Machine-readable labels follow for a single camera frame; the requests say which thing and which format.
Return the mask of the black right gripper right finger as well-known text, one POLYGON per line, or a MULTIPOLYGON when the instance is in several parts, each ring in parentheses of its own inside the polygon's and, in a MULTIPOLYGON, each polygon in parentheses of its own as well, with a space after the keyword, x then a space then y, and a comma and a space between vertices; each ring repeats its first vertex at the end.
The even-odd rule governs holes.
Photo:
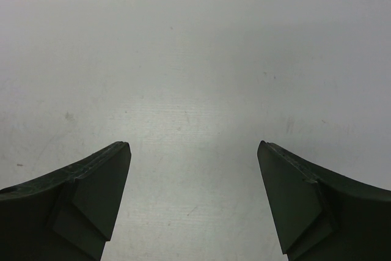
POLYGON ((261 141, 261 176, 289 260, 390 260, 390 191, 261 141))

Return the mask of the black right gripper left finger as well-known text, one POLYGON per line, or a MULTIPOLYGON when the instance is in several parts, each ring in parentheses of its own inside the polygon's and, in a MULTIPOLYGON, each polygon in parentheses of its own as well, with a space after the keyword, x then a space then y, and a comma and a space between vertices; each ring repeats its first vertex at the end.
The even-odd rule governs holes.
POLYGON ((1 190, 1 260, 101 260, 131 162, 117 141, 1 190))

